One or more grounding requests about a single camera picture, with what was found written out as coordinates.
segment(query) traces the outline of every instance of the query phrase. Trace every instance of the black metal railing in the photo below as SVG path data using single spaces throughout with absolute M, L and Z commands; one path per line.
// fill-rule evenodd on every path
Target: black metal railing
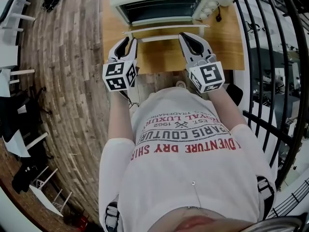
M 268 218 L 283 217 L 289 214 L 309 193 L 309 178 L 281 204 L 272 208 Z
M 283 12 L 283 16 L 289 16 L 287 12 L 287 8 L 283 0 L 274 0 L 275 1 L 275 7 Z M 300 16 L 300 20 L 302 21 L 303 26 L 309 30 L 309 17 L 305 15 L 305 13 L 309 13 L 309 0 L 293 0 L 293 3 L 297 9 L 297 12 L 299 14 L 302 14 Z
M 306 42 L 306 37 L 303 29 L 302 22 L 300 20 L 300 17 L 298 15 L 297 9 L 295 7 L 295 4 L 293 3 L 293 0 L 282 0 L 281 3 L 284 3 L 284 6 L 286 8 L 285 13 L 290 16 L 294 30 L 295 30 L 295 37 L 297 40 L 298 45 L 298 56 L 299 56 L 299 65 L 300 65 L 300 105 L 299 105 L 299 111 L 298 111 L 298 117 L 297 117 L 297 124 L 295 126 L 294 134 L 293 136 L 288 135 L 288 130 L 286 128 L 286 119 L 287 119 L 287 108 L 288 108 L 288 98 L 290 95 L 290 83 L 289 83 L 289 68 L 291 66 L 290 59 L 288 56 L 288 50 L 286 47 L 286 40 L 285 35 L 282 29 L 281 20 L 279 17 L 279 13 L 281 11 L 278 9 L 278 7 L 275 4 L 274 0 L 255 0 L 257 7 L 260 12 L 260 17 L 263 21 L 263 30 L 265 31 L 266 38 L 267 38 L 267 44 L 268 44 L 268 52 L 269 52 L 269 65 L 270 65 L 270 75 L 271 75 L 271 84 L 270 84 L 270 113 L 268 117 L 268 121 L 264 121 L 261 119 L 262 115 L 262 104 L 263 104 L 263 73 L 262 73 L 262 66 L 261 66 L 261 59 L 264 56 L 261 56 L 261 46 L 260 46 L 260 40 L 258 36 L 258 32 L 255 26 L 254 16 L 250 9 L 250 5 L 248 3 L 248 0 L 244 0 L 247 14 L 249 15 L 251 25 L 253 25 L 252 30 L 254 34 L 255 39 L 255 45 L 254 50 L 256 51 L 256 57 L 257 57 L 257 64 L 256 62 L 253 63 L 253 55 L 252 55 L 252 49 L 250 47 L 250 39 L 246 27 L 247 21 L 244 18 L 244 13 L 242 11 L 241 5 L 239 3 L 239 0 L 236 1 L 236 5 L 239 10 L 240 18 L 242 25 L 244 27 L 244 33 L 245 33 L 245 39 L 246 39 L 246 45 L 248 49 L 248 59 L 249 59 L 249 73 L 250 73 L 250 104 L 249 104 L 249 110 L 243 111 L 244 116 L 248 118 L 248 125 L 251 126 L 251 122 L 256 123 L 256 130 L 255 135 L 258 136 L 260 127 L 264 128 L 267 133 L 263 144 L 263 150 L 265 151 L 268 139 L 270 134 L 274 135 L 278 138 L 273 156 L 270 161 L 270 166 L 275 164 L 275 159 L 278 154 L 278 151 L 280 147 L 284 144 L 287 144 L 289 147 L 289 150 L 287 152 L 286 158 L 283 162 L 283 166 L 281 170 L 278 171 L 278 176 L 276 179 L 276 187 L 280 187 L 282 182 L 284 181 L 287 173 L 289 172 L 293 161 L 295 159 L 295 156 L 301 146 L 301 139 L 304 134 L 304 128 L 306 123 L 306 115 L 308 111 L 308 94 L 309 94 L 309 56 L 308 56 L 308 47 Z M 271 7 L 271 12 L 273 13 L 273 16 L 275 18 L 278 32 L 281 40 L 282 45 L 282 54 L 283 54 L 283 66 L 284 66 L 284 75 L 285 75 L 285 91 L 284 91 L 284 104 L 282 107 L 282 116 L 281 116 L 281 123 L 279 126 L 273 126 L 272 120 L 273 120 L 273 114 L 274 114 L 274 108 L 275 108 L 275 94 L 276 94 L 276 80 L 275 80 L 275 58 L 274 58 L 274 50 L 273 50 L 273 42 L 270 36 L 270 30 L 268 27 L 268 21 L 265 17 L 265 12 L 263 9 L 263 3 L 267 2 Z M 253 76 L 254 73 L 254 67 L 258 67 L 258 75 Z M 253 86 L 254 83 L 256 83 L 256 86 L 258 87 L 258 92 L 260 94 L 258 98 L 259 103 L 259 110 L 257 113 L 257 116 L 253 114 Z

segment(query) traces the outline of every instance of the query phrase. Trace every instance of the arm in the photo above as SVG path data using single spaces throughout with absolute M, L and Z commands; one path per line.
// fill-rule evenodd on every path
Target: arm
M 224 88 L 211 91 L 208 95 L 221 122 L 228 130 L 239 124 L 247 125 L 245 118 Z
M 105 232 L 106 208 L 118 202 L 118 195 L 126 168 L 130 162 L 134 143 L 127 138 L 110 139 L 101 156 L 98 189 L 99 220 Z
M 128 101 L 119 93 L 111 92 L 111 111 L 108 139 L 127 138 L 134 140 Z

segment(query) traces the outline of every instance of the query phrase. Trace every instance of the person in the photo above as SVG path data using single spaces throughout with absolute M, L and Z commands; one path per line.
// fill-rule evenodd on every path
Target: person
M 208 94 L 161 90 L 131 122 L 128 101 L 111 93 L 99 173 L 106 232 L 236 232 L 266 218 L 276 189 L 261 146 L 223 88 Z

